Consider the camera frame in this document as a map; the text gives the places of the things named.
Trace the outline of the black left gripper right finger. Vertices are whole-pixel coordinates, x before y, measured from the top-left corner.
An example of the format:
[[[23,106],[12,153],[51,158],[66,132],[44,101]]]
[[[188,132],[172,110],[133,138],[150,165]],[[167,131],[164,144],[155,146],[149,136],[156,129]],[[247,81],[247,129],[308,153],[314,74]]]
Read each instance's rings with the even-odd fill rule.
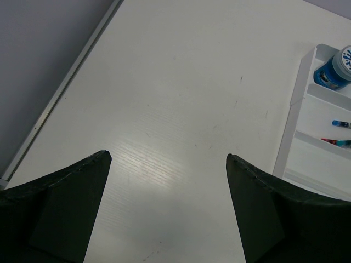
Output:
[[[350,203],[229,154],[226,171],[246,262],[350,262]]]

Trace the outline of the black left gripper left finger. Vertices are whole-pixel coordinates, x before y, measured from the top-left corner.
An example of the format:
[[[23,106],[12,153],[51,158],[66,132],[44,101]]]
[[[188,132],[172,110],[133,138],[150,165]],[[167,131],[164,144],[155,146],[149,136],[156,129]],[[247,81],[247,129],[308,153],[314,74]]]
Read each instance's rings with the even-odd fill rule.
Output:
[[[1,262],[84,262],[109,151],[1,191]]]

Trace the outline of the teal pen refill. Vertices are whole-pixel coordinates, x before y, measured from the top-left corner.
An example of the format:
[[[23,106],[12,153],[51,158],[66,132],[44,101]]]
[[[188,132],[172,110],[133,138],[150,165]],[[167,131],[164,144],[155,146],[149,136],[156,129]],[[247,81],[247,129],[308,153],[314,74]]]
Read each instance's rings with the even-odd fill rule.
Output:
[[[332,140],[322,138],[322,141],[328,142],[338,147],[350,148],[351,147],[351,140]]]

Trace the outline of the blue pen refill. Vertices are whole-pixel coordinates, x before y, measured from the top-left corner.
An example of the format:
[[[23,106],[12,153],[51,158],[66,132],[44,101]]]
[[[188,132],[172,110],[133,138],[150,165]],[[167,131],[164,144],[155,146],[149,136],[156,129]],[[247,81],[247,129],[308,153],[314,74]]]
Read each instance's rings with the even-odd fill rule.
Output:
[[[349,122],[343,122],[343,121],[338,121],[338,120],[333,120],[332,125],[335,127],[342,127],[342,128],[351,128],[351,123]]]

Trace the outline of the blue paint jar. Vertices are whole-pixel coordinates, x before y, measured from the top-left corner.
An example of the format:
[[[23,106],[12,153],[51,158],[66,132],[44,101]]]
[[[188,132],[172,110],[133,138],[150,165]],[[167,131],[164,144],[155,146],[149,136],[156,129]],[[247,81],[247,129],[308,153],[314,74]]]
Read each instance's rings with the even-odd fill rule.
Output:
[[[350,46],[344,47],[313,74],[314,82],[333,91],[350,84]]]

